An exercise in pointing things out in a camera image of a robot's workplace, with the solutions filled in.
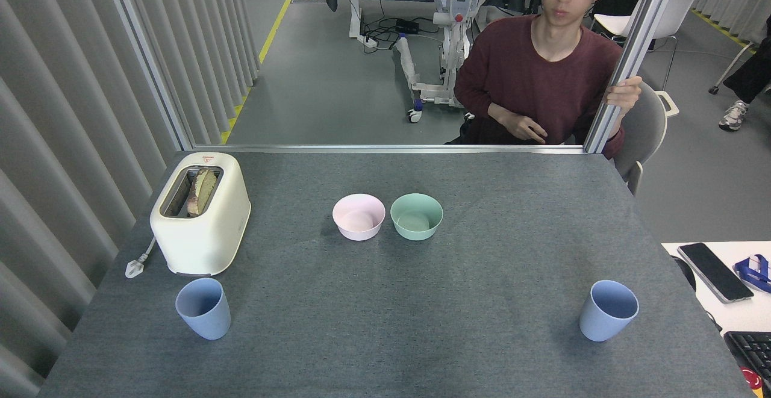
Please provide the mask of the person's left hand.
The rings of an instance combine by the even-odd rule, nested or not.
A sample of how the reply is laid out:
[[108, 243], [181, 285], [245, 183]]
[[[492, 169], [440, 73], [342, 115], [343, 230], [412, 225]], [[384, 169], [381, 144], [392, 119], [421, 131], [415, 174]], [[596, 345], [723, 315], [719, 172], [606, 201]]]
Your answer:
[[640, 85], [642, 83], [642, 77], [634, 75], [628, 79], [621, 80], [615, 85], [609, 86], [605, 93], [606, 104], [619, 107], [620, 115], [625, 116], [634, 104], [638, 102], [641, 94]]

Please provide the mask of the person's right hand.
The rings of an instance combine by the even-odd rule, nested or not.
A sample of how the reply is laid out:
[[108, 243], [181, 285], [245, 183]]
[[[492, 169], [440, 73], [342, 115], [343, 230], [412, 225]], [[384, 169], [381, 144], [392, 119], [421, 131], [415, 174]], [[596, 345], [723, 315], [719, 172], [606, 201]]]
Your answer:
[[548, 137], [545, 129], [528, 116], [506, 112], [499, 123], [506, 127], [507, 131], [524, 141], [534, 141], [537, 145], [545, 145]]

